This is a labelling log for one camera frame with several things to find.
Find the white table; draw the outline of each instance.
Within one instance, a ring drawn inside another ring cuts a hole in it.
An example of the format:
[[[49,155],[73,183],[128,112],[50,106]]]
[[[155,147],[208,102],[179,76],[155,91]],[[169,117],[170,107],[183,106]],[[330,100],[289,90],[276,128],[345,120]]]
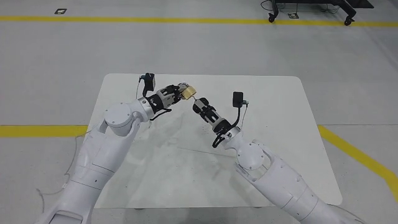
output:
[[[89,129],[106,108],[135,99],[139,75],[105,76]],[[342,201],[303,86],[296,77],[156,75],[156,89],[187,82],[230,122],[236,119],[233,91],[249,108],[244,136],[258,139],[294,169],[326,203]],[[143,124],[121,168],[95,208],[266,207],[272,204],[235,172],[234,152],[213,149],[215,135],[192,110],[193,100]]]

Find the gray floor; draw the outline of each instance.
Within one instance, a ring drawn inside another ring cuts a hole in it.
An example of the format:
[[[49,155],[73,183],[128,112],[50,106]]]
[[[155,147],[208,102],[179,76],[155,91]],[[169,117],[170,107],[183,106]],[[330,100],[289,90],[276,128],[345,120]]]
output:
[[[265,19],[263,0],[0,0],[0,15]],[[358,21],[398,21],[398,0],[370,0]],[[281,19],[295,5],[282,10]],[[318,6],[305,20],[342,21]],[[107,73],[294,75],[318,124],[398,174],[398,29],[213,24],[0,22],[0,124],[88,124]],[[0,139],[0,222],[32,223],[35,188],[59,189],[73,139]],[[396,223],[378,175],[325,142],[344,208]],[[48,207],[57,196],[45,198]],[[275,208],[95,210],[93,223],[294,223]]]

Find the caster wheel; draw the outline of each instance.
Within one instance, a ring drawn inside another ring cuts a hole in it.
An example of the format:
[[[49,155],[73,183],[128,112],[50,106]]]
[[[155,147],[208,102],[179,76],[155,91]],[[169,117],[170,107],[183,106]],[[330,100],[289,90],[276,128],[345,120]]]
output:
[[[345,26],[349,26],[353,21],[351,19],[347,19],[344,21]]]
[[[275,16],[273,14],[271,14],[271,13],[268,13],[268,15],[269,15],[268,21],[269,22],[274,22],[275,21]]]

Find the floor marking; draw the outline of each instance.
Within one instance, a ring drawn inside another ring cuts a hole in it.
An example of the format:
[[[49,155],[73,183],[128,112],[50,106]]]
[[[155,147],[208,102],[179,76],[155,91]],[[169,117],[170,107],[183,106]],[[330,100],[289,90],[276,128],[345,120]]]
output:
[[[0,126],[0,138],[65,138],[86,130],[87,126]]]
[[[390,188],[396,202],[398,202],[398,177],[393,173],[393,171],[384,167],[384,165],[380,164],[372,157],[369,157],[363,151],[360,151],[358,148],[329,131],[327,128],[318,125],[318,129],[323,139],[334,144],[338,149],[342,150],[344,153],[360,162],[363,166],[382,177]]]
[[[382,177],[398,202],[398,177],[393,171],[358,148],[340,138],[324,126],[318,125],[321,137]],[[0,126],[0,138],[65,138],[84,134],[87,126]]]
[[[163,24],[271,24],[268,19],[229,19],[191,17],[68,17],[68,16],[0,16],[0,22],[133,22]],[[276,19],[285,26],[343,26],[343,21],[310,21]],[[353,22],[352,27],[398,27],[398,22]]]

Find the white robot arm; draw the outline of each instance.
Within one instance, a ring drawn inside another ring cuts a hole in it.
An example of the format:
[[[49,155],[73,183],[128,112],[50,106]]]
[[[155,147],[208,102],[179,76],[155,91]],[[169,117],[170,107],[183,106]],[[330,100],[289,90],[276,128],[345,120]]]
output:
[[[142,122],[171,111],[169,106],[189,99],[196,91],[186,83],[170,85],[156,94],[154,75],[146,74],[144,97],[132,103],[120,103],[106,110],[104,119],[87,135],[80,148],[72,178],[57,202],[41,214],[37,224],[90,224],[91,213],[108,180],[122,164]],[[105,134],[110,129],[119,137]]]
[[[120,103],[106,110],[104,119],[87,135],[78,154],[75,172],[55,205],[41,214],[36,224],[90,224],[91,213],[103,187],[122,164],[142,122],[171,111],[169,106],[191,98],[196,91],[186,83],[170,85],[156,94],[154,75],[147,73],[143,97],[132,103]],[[242,107],[243,94],[234,106]],[[274,205],[285,210],[302,224],[352,223],[333,211],[308,187],[301,175],[263,144],[246,142],[237,127],[239,118],[230,124],[206,98],[195,99],[194,112],[210,123],[218,144],[237,153],[237,172]],[[111,138],[107,128],[118,135]],[[269,158],[271,165],[264,162]]]
[[[240,98],[240,102],[233,102],[239,109],[246,103],[243,101],[243,94]],[[302,176],[267,146],[245,141],[242,131],[236,126],[239,118],[230,124],[216,112],[206,98],[195,100],[193,110],[211,124],[217,134],[213,147],[221,144],[225,149],[234,149],[237,155],[236,171],[274,205],[301,224],[353,223],[318,198]],[[264,165],[266,157],[271,163],[268,168]]]

